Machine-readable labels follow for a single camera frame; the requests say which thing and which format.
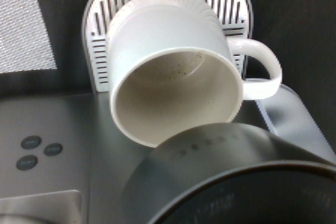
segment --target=white mug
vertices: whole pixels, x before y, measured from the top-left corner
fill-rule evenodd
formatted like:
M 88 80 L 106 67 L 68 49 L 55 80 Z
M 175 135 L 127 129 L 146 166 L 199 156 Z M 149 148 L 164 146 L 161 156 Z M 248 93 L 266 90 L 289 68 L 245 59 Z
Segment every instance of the white mug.
M 274 52 L 256 40 L 226 38 L 203 0 L 133 0 L 110 24 L 107 44 L 113 119 L 146 146 L 200 125 L 232 122 L 242 101 L 280 89 Z M 271 80 L 242 80 L 233 54 L 262 61 Z

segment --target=silver machine surface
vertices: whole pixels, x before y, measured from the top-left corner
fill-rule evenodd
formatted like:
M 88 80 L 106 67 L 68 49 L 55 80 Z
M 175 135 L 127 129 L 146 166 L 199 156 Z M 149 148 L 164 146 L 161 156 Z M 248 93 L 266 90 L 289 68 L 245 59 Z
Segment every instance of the silver machine surface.
M 121 196 L 137 166 L 154 151 L 122 134 L 110 112 L 106 33 L 107 24 L 128 0 L 92 0 L 85 17 L 94 94 L 8 98 L 0 101 L 0 224 L 134 224 L 125 223 Z M 250 1 L 208 0 L 227 36 L 250 37 Z M 236 55 L 245 74 L 245 56 Z M 245 101 L 236 123 L 277 134 L 336 164 L 336 155 L 295 91 L 283 86 L 277 95 Z M 23 140 L 40 136 L 41 145 L 25 149 Z M 50 144 L 64 151 L 46 155 Z M 38 158 L 26 171 L 25 156 Z

